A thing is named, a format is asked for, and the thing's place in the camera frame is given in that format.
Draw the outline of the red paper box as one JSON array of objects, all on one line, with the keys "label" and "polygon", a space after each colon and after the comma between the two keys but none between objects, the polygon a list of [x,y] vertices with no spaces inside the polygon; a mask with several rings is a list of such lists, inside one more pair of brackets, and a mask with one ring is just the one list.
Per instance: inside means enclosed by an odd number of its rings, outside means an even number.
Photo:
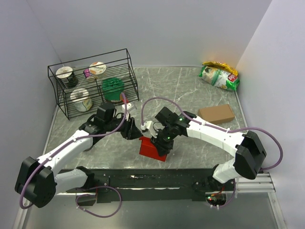
[{"label": "red paper box", "polygon": [[162,162],[166,161],[167,155],[159,156],[156,147],[151,143],[151,139],[148,137],[140,137],[139,140],[141,141],[139,154],[142,156],[146,156],[155,160],[159,160]]}]

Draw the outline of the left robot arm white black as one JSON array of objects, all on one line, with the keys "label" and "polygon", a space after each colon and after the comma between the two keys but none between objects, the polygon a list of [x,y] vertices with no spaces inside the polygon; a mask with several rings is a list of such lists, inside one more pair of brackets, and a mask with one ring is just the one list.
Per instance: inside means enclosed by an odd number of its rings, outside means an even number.
[{"label": "left robot arm white black", "polygon": [[19,205],[28,209],[35,205],[46,206],[52,198],[61,192],[79,187],[88,192],[94,187],[94,175],[84,167],[70,172],[60,171],[80,153],[90,150],[105,136],[118,132],[126,140],[142,136],[136,127],[130,111],[135,109],[132,103],[122,105],[121,116],[115,112],[114,104],[101,103],[97,112],[91,115],[75,133],[58,147],[36,159],[23,160],[15,184],[20,194]]}]

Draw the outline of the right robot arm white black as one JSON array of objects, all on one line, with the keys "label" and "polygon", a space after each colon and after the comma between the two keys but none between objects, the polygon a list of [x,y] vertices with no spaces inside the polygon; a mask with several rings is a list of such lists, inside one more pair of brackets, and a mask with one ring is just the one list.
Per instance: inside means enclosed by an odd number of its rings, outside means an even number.
[{"label": "right robot arm white black", "polygon": [[151,143],[160,156],[169,154],[174,139],[183,135],[203,140],[233,157],[223,164],[215,165],[212,173],[205,179],[205,185],[211,191],[219,190],[226,182],[238,177],[256,179],[266,158],[265,149],[253,131],[245,134],[239,131],[232,133],[190,112],[176,114],[167,107],[163,107],[155,119],[161,123],[163,129],[159,129],[156,136],[151,137]]}]

